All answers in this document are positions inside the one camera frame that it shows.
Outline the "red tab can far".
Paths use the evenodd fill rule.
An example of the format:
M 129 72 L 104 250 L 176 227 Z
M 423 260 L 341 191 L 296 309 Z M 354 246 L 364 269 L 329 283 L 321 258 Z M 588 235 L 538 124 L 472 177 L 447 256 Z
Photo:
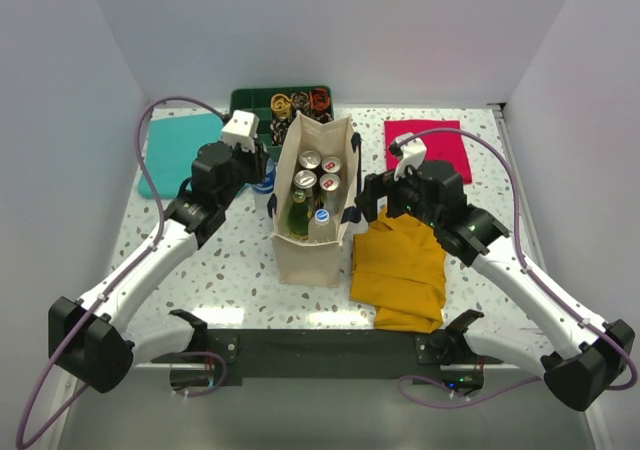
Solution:
M 335 156 L 327 156 L 322 160 L 321 168 L 325 174 L 339 175 L 342 170 L 342 162 Z

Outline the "green glass bottle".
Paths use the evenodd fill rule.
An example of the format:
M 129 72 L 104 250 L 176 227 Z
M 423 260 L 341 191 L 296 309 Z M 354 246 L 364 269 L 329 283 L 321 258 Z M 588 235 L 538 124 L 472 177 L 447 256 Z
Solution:
M 292 194 L 292 205 L 287 215 L 287 227 L 292 238 L 298 240 L 308 239 L 308 225 L 310 220 L 310 207 L 303 190 L 295 190 Z

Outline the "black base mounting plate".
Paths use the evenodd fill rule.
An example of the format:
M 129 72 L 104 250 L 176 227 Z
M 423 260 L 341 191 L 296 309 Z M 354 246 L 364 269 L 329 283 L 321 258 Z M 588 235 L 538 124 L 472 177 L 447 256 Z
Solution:
M 225 383 L 247 379 L 391 379 L 414 374 L 452 379 L 443 367 L 497 360 L 479 357 L 440 330 L 414 334 L 381 330 L 211 329 L 206 349 L 227 363 Z

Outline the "Pocari Sweat bottle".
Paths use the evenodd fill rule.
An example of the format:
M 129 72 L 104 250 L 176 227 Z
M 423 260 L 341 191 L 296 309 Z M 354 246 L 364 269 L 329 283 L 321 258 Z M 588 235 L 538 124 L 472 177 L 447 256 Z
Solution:
M 269 159 L 266 164 L 266 174 L 264 180 L 251 186 L 255 208 L 258 212 L 267 212 L 267 205 L 274 191 L 276 178 L 276 163 Z

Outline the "orange black rolled tie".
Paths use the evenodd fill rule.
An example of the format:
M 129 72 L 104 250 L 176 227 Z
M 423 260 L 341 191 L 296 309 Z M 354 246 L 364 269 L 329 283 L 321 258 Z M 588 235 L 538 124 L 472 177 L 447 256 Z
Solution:
M 324 114 L 331 106 L 331 97 L 326 88 L 316 87 L 310 90 L 311 109 L 315 114 Z

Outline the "beige canvas tote bag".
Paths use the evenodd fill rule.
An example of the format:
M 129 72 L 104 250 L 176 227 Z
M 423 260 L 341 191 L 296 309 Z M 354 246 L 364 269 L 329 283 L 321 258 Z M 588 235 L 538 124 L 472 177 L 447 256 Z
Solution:
M 341 177 L 346 187 L 340 191 L 339 208 L 333 221 L 337 235 L 323 243 L 306 243 L 289 235 L 286 219 L 292 204 L 294 175 L 298 155 L 312 150 L 322 156 L 335 156 L 343 164 Z M 360 221 L 355 197 L 361 190 L 361 137 L 347 116 L 320 123 L 299 114 L 289 126 L 276 166 L 274 192 L 268 204 L 273 219 L 271 235 L 280 281 L 319 287 L 336 287 L 345 235 L 351 223 Z

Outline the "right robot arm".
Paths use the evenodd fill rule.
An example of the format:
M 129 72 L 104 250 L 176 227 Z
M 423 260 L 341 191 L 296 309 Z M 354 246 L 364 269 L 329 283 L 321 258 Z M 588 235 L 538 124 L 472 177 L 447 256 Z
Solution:
M 380 199 L 389 217 L 409 215 L 429 226 L 443 250 L 500 288 L 537 326 L 508 328 L 468 310 L 446 328 L 452 360 L 466 363 L 478 355 L 514 365 L 576 411 L 618 389 L 624 371 L 631 373 L 630 386 L 637 383 L 633 329 L 588 310 L 542 272 L 499 220 L 468 203 L 452 164 L 425 161 L 400 173 L 370 174 L 355 199 L 367 221 L 377 219 Z

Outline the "blue cap clear bottle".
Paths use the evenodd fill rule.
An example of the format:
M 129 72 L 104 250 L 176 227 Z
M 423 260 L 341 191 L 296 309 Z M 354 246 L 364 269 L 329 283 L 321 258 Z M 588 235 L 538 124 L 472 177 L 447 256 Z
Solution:
M 330 212 L 318 209 L 308 225 L 308 241 L 310 243 L 327 243 L 335 239 L 336 227 Z

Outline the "red tab can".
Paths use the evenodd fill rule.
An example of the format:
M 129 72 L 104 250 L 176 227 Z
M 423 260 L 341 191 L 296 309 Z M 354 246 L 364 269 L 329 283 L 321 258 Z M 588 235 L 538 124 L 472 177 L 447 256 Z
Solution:
M 336 212 L 339 207 L 341 180 L 336 174 L 325 173 L 319 180 L 323 206 Z
M 342 162 L 335 156 L 327 156 L 322 160 L 321 168 L 325 174 L 339 175 L 342 170 Z

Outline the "black white rolled tie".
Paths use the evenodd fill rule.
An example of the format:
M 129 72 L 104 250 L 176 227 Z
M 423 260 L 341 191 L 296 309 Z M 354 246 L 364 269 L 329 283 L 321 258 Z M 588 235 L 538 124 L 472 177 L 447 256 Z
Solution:
M 290 124 L 291 120 L 289 118 L 275 118 L 272 120 L 270 133 L 273 145 L 281 146 L 284 143 Z

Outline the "red tab can near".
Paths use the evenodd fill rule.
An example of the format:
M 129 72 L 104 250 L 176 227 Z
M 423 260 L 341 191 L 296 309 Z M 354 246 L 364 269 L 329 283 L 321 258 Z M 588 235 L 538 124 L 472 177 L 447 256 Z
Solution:
M 325 173 L 319 180 L 323 206 L 336 212 L 339 207 L 341 180 L 336 174 Z

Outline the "yellow rolled tie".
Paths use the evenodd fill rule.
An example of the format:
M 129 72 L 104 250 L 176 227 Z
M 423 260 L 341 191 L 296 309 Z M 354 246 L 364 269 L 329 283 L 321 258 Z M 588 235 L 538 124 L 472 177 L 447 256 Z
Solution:
M 271 97 L 270 108 L 276 119 L 288 119 L 292 114 L 292 100 L 283 93 L 276 93 Z

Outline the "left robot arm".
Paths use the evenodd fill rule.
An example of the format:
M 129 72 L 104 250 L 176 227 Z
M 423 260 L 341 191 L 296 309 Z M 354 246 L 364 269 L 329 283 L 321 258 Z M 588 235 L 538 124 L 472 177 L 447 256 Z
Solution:
M 209 346 L 200 318 L 177 309 L 150 324 L 131 321 L 160 283 L 222 226 L 238 192 L 264 180 L 268 159 L 257 137 L 201 147 L 190 178 L 154 235 L 93 289 L 75 300 L 61 297 L 50 307 L 49 356 L 56 365 L 106 393 L 132 367 L 155 358 L 176 354 L 185 362 L 200 360 Z

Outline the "red folded cloth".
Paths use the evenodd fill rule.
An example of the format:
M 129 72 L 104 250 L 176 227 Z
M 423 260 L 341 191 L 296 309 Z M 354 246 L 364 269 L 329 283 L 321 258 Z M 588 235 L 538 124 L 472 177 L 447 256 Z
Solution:
M 424 130 L 436 128 L 461 129 L 458 120 L 391 120 L 384 123 L 385 147 L 388 147 L 397 137 L 407 133 L 415 134 Z M 462 176 L 465 184 L 472 183 L 471 167 L 462 137 L 455 133 L 438 133 L 424 136 L 427 160 L 442 160 L 453 164 L 454 169 Z

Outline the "silver top can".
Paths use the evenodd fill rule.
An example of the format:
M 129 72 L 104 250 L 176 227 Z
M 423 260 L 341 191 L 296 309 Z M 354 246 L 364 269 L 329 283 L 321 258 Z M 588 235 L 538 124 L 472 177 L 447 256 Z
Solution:
M 321 168 L 322 157 L 313 150 L 308 150 L 298 155 L 298 164 L 303 170 L 316 172 Z

